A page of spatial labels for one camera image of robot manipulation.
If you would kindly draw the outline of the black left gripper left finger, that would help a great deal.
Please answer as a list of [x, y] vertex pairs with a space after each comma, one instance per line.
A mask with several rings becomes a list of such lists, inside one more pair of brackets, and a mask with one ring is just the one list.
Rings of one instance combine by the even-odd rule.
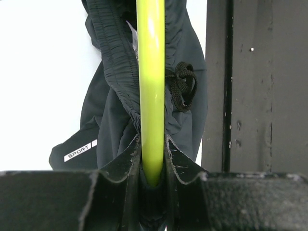
[[3, 231], [137, 231], [140, 138], [100, 170], [4, 171]]

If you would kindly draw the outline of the dark navy sport shorts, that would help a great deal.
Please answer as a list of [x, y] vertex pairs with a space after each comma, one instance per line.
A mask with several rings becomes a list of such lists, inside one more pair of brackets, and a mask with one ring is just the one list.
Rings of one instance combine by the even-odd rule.
[[[141, 131], [133, 0], [85, 0], [86, 29], [102, 60], [83, 102], [80, 129], [52, 148], [53, 170], [100, 169]], [[195, 160], [207, 114], [204, 54], [184, 0], [165, 2], [165, 132]]]

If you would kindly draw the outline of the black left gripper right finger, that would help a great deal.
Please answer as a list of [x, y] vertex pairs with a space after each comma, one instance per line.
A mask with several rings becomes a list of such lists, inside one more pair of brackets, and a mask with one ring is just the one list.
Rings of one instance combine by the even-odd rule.
[[165, 136], [169, 231], [305, 231], [308, 180], [293, 173], [209, 173]]

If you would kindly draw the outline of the green plastic hanger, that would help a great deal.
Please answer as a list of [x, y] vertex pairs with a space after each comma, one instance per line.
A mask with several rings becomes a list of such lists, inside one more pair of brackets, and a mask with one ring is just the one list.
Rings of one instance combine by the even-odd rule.
[[155, 187], [164, 155], [165, 2], [138, 0], [136, 6], [142, 165], [148, 184]]

